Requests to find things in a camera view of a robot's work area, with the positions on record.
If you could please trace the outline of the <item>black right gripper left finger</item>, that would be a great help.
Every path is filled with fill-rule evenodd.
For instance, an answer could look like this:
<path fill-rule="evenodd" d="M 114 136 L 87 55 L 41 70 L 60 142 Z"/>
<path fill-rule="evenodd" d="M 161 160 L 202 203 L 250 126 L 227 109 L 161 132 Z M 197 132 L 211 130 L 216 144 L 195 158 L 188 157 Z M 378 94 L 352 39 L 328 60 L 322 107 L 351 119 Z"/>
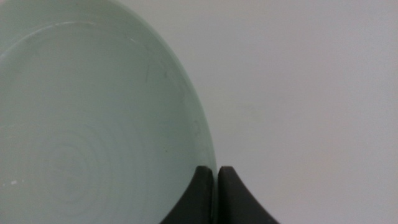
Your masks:
<path fill-rule="evenodd" d="M 212 170 L 198 166 L 183 195 L 160 224 L 210 224 L 213 181 Z"/>

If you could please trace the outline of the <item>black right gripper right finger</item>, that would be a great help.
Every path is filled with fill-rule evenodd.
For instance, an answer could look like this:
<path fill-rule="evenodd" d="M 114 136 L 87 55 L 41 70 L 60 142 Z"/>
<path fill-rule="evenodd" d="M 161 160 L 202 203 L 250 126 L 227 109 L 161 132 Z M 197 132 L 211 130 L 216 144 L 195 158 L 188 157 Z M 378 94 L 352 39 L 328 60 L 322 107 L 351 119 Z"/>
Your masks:
<path fill-rule="evenodd" d="M 221 167 L 218 173 L 218 223 L 279 224 L 246 188 L 235 169 Z"/>

